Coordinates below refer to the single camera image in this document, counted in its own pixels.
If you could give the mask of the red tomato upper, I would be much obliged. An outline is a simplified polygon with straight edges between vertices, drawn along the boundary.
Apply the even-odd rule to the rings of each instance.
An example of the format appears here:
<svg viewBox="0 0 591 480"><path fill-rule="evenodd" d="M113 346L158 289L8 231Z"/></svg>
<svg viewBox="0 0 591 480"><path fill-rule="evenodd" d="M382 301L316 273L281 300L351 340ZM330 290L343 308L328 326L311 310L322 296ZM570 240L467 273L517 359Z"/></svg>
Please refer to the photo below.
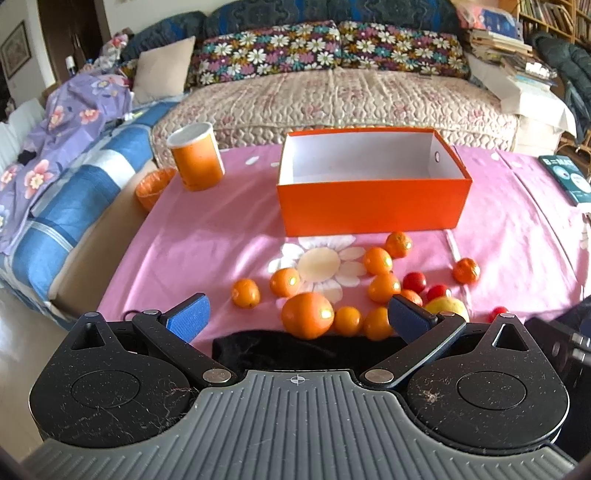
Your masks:
<svg viewBox="0 0 591 480"><path fill-rule="evenodd" d="M402 287L405 290L421 294L427 287L425 274L420 271L409 272L403 279Z"/></svg>

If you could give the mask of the small tangerine far left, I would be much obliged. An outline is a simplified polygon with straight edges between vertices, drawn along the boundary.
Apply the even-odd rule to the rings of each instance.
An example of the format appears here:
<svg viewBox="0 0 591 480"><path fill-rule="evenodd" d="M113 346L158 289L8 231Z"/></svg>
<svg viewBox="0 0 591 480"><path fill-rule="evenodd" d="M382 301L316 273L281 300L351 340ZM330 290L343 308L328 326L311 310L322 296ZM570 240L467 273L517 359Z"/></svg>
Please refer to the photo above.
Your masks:
<svg viewBox="0 0 591 480"><path fill-rule="evenodd" d="M231 287L231 301L236 307L252 309L259 305L260 292L256 282L249 278L235 281Z"/></svg>

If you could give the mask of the tangerine far right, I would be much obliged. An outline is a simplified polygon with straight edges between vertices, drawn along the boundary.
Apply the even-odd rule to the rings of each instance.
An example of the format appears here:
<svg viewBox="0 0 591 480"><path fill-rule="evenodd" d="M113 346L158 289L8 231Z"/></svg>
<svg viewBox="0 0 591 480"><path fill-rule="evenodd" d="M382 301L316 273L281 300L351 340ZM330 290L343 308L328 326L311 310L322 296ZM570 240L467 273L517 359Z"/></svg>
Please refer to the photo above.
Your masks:
<svg viewBox="0 0 591 480"><path fill-rule="evenodd" d="M453 266L452 275L459 284L471 285L480 279L481 268L472 258L462 258Z"/></svg>

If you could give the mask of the tangerine near box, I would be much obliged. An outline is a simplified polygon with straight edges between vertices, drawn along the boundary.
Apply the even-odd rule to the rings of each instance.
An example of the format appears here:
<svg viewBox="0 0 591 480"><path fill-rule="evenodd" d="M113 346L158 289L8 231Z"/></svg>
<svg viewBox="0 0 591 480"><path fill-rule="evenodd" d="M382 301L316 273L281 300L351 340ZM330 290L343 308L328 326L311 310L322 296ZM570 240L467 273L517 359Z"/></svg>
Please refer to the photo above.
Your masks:
<svg viewBox="0 0 591 480"><path fill-rule="evenodd" d="M405 258L413 248L413 240L404 232L391 233L385 242L385 250L393 259Z"/></svg>

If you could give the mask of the red tomato far right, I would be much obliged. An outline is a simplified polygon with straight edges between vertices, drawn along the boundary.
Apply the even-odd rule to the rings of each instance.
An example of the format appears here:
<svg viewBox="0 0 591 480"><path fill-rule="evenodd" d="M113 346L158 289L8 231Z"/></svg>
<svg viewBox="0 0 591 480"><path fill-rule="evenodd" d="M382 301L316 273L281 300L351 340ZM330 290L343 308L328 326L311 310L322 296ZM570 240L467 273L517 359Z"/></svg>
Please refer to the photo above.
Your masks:
<svg viewBox="0 0 591 480"><path fill-rule="evenodd" d="M497 306L490 312L488 316L488 322L493 323L497 316L508 312L509 310L506 307Z"/></svg>

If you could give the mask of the large orange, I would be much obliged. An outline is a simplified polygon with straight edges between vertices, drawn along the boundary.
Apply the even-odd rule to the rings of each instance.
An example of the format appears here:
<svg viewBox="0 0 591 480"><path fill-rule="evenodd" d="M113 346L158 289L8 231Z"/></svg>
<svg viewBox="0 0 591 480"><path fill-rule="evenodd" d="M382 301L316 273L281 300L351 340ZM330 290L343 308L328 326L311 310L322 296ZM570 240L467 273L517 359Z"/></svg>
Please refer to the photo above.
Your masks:
<svg viewBox="0 0 591 480"><path fill-rule="evenodd" d="M314 340L327 333L334 319L334 307L318 292L304 292L291 297L280 312L284 330L304 340Z"/></svg>

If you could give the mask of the small tangerine on flower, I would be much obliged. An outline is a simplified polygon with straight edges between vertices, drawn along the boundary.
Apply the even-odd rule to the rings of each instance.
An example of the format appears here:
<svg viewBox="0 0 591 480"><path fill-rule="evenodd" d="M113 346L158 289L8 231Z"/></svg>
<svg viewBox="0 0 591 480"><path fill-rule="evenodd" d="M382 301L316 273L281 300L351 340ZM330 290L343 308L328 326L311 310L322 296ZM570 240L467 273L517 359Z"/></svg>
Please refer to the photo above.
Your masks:
<svg viewBox="0 0 591 480"><path fill-rule="evenodd" d="M301 277L294 267L281 268L270 277L270 291L277 298L290 298L300 289Z"/></svg>

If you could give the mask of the orange waste bin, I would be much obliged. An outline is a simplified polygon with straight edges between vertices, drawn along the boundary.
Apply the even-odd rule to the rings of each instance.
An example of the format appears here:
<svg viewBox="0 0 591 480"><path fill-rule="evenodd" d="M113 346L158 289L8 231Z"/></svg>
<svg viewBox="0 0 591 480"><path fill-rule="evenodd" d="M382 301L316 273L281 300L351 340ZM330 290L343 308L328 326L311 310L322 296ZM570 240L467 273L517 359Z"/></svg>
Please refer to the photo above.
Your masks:
<svg viewBox="0 0 591 480"><path fill-rule="evenodd" d="M135 187L135 197L146 212L150 212L177 171L174 168L157 169L147 174Z"/></svg>

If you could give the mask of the orange cardboard box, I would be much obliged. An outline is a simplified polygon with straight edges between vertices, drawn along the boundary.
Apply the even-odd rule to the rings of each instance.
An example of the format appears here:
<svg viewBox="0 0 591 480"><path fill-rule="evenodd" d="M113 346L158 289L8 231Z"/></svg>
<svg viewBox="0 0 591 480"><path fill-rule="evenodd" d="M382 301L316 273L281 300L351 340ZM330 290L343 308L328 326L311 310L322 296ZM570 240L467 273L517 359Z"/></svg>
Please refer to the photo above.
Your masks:
<svg viewBox="0 0 591 480"><path fill-rule="evenodd" d="M287 134L276 190L290 237L455 228L473 179L432 128Z"/></svg>

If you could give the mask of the beige quilted bedspread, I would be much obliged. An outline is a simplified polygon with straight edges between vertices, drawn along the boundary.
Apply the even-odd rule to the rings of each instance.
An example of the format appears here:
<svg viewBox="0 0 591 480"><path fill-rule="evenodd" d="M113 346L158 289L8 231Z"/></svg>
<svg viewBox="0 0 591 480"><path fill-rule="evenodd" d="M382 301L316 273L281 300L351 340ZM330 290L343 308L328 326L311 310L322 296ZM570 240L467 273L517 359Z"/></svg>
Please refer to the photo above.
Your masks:
<svg viewBox="0 0 591 480"><path fill-rule="evenodd" d="M520 127L490 91L466 80L342 69L284 73L193 90L151 131L154 160L173 165L168 136L208 122L222 149L283 143L322 128L434 128L451 145L512 150Z"/></svg>

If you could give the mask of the purple floral blanket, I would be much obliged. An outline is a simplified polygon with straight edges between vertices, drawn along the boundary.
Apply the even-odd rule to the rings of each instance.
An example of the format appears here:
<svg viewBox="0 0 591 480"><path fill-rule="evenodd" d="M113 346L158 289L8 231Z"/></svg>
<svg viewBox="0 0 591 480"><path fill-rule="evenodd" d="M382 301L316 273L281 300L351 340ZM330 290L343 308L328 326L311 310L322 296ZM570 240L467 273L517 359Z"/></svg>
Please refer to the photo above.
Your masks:
<svg viewBox="0 0 591 480"><path fill-rule="evenodd" d="M78 74L50 94L45 118L28 134L17 161L1 174L1 252L8 254L34 203L100 136L131 111L121 75Z"/></svg>

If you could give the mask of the right floral pillow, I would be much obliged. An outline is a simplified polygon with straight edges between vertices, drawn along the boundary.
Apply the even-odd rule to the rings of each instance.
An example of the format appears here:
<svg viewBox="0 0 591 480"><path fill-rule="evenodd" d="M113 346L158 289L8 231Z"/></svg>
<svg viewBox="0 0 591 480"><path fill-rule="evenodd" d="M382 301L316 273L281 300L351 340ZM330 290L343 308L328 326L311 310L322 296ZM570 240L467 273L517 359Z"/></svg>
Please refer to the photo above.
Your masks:
<svg viewBox="0 0 591 480"><path fill-rule="evenodd" d="M456 35L390 24L339 23L342 67L467 79L469 64Z"/></svg>

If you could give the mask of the floral pillow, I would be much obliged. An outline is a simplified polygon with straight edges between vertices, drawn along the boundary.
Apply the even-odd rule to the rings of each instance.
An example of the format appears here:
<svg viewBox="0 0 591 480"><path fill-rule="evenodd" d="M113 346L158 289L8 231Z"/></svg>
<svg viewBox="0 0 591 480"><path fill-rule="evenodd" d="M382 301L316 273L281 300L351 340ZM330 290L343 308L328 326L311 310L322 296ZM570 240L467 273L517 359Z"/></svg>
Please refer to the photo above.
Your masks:
<svg viewBox="0 0 591 480"><path fill-rule="evenodd" d="M249 80L339 66L342 40L334 21L304 22L224 34L205 40L193 54L191 86Z"/></svg>
<svg viewBox="0 0 591 480"><path fill-rule="evenodd" d="M467 79L469 64L456 35L390 24L339 23L342 67Z"/></svg>

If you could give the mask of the stack of books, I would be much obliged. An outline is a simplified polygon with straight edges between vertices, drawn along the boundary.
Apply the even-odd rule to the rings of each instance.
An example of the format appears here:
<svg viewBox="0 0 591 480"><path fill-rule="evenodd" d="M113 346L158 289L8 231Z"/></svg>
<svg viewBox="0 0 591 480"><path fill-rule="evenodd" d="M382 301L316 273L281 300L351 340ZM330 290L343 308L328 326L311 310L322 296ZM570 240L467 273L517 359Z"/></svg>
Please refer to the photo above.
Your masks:
<svg viewBox="0 0 591 480"><path fill-rule="evenodd" d="M524 42L519 24L509 12L471 1L458 3L456 11L473 56L499 66L513 80L543 90L556 85L556 71Z"/></svg>

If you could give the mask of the framed wall picture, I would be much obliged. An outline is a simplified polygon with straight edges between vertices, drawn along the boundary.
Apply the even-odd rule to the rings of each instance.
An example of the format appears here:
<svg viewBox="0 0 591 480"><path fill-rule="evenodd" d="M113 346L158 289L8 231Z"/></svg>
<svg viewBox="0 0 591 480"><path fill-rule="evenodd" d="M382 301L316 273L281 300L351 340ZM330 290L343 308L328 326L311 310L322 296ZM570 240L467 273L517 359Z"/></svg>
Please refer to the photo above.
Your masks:
<svg viewBox="0 0 591 480"><path fill-rule="evenodd" d="M30 59L25 21L21 21L1 45L1 61L6 78L10 80Z"/></svg>

